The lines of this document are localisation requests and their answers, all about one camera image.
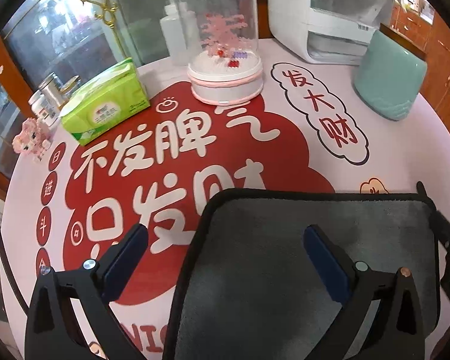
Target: teal container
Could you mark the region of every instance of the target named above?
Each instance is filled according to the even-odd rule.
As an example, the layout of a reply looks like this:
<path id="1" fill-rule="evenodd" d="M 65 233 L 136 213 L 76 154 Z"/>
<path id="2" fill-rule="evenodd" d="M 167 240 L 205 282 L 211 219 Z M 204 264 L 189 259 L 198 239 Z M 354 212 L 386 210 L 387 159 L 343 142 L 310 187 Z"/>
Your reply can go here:
<path id="1" fill-rule="evenodd" d="M 422 50 L 382 24 L 358 67 L 355 89 L 377 113 L 401 120 L 410 112 L 425 78 L 424 59 Z"/>

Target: mouse pad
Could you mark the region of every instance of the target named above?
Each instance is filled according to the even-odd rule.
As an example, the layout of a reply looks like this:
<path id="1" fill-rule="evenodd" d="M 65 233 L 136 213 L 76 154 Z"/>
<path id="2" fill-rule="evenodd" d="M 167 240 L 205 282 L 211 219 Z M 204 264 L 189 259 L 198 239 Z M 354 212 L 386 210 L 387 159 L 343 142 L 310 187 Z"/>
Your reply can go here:
<path id="1" fill-rule="evenodd" d="M 373 270 L 410 268 L 429 335 L 440 314 L 434 210 L 417 194 L 220 192 L 185 258 L 163 358 L 303 360 L 341 308 L 302 246 L 311 224 Z M 359 352 L 378 303 L 346 357 Z"/>

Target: cabinet handle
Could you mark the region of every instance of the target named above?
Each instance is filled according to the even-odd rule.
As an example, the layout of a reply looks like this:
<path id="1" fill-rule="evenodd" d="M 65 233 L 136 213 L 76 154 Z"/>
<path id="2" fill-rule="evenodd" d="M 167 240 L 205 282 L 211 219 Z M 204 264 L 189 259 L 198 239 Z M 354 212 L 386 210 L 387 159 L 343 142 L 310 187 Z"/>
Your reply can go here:
<path id="1" fill-rule="evenodd" d="M 438 43 L 440 43 L 445 48 L 445 50 L 450 51 L 450 49 L 447 46 L 445 46 L 442 42 L 440 42 L 440 40 L 438 41 Z"/>

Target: copper bolt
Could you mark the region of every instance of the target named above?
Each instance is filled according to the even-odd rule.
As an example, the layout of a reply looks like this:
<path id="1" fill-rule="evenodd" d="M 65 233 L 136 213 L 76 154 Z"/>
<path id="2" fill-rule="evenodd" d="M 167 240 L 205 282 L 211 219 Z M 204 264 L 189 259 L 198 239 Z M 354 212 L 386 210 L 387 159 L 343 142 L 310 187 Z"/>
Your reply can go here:
<path id="1" fill-rule="evenodd" d="M 400 273 L 402 274 L 402 276 L 405 276 L 406 278 L 408 278 L 408 276 L 412 274 L 412 272 L 406 267 L 400 268 Z"/>

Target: wooden lid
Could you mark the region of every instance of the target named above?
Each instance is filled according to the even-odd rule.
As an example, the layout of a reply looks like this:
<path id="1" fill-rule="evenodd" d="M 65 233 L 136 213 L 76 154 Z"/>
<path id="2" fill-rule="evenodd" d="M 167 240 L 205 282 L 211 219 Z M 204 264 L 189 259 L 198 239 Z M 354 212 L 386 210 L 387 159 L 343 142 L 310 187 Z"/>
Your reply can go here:
<path id="1" fill-rule="evenodd" d="M 420 58 L 422 61 L 425 61 L 425 51 L 423 51 L 418 46 L 414 45 L 410 39 L 406 36 L 402 35 L 398 31 L 393 30 L 392 28 L 386 26 L 383 23 L 380 23 L 380 32 L 387 37 L 389 37 L 394 42 L 398 43 L 404 49 L 407 49 L 414 56 Z"/>

